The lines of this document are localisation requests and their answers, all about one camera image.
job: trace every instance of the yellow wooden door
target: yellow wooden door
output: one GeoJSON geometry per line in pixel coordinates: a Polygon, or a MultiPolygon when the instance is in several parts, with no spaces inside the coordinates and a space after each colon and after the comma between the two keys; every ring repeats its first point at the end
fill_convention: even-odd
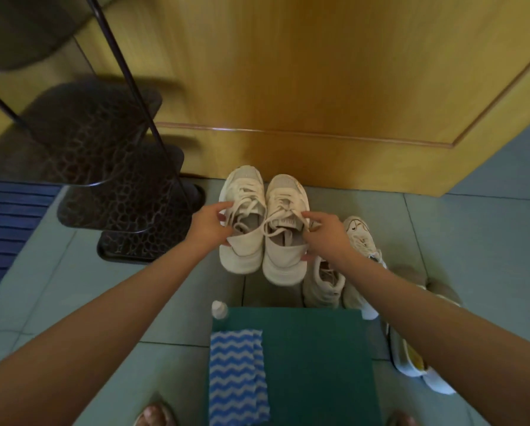
{"type": "MultiPolygon", "coordinates": [[[[530,123],[530,0],[119,0],[183,172],[441,195],[530,123]]],[[[77,41],[120,76],[97,24],[77,41]]]]}

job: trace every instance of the green cutting board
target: green cutting board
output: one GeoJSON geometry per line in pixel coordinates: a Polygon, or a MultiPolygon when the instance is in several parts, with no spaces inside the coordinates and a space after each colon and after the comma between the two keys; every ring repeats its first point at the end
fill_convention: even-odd
{"type": "Polygon", "coordinates": [[[312,308],[230,308],[212,327],[263,331],[267,424],[381,426],[365,328],[360,311],[312,308]]]}

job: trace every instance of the blue striped mat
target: blue striped mat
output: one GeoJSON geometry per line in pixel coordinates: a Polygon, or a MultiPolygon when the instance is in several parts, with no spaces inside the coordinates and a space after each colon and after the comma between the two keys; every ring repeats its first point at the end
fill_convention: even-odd
{"type": "Polygon", "coordinates": [[[0,281],[61,187],[0,180],[0,281]]]}

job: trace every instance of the white sneaker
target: white sneaker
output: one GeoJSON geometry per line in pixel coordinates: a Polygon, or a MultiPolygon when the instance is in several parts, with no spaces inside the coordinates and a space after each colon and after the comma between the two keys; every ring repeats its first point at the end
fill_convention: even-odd
{"type": "Polygon", "coordinates": [[[233,226],[231,246],[219,246],[222,266],[234,274],[250,274],[261,266],[263,258],[262,225],[265,220],[265,186],[261,173],[253,166],[241,166],[227,177],[219,201],[232,201],[222,225],[233,226]]]}
{"type": "Polygon", "coordinates": [[[306,273],[306,262],[300,259],[308,249],[302,237],[308,229],[308,220],[302,216],[302,212],[310,211],[308,197],[295,178],[277,175],[271,179],[266,199],[263,274],[278,286],[298,284],[306,273]]]}
{"type": "Polygon", "coordinates": [[[308,270],[302,284],[304,305],[308,308],[338,308],[340,295],[346,278],[330,268],[321,257],[308,263],[308,270]]]}
{"type": "MultiPolygon", "coordinates": [[[[368,225],[360,217],[351,216],[346,218],[344,228],[354,250],[378,262],[387,269],[387,265],[381,256],[381,251],[375,247],[373,237],[369,233],[368,225]]],[[[352,284],[346,284],[344,287],[342,303],[344,304],[344,308],[361,309],[361,316],[364,320],[375,320],[379,315],[379,312],[357,292],[352,284]]]]}

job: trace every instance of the blue and white cloth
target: blue and white cloth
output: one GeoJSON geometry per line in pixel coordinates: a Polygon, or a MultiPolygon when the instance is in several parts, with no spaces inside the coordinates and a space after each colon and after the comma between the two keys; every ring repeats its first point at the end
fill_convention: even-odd
{"type": "Polygon", "coordinates": [[[212,333],[210,426],[243,426],[270,420],[262,330],[212,333]]]}

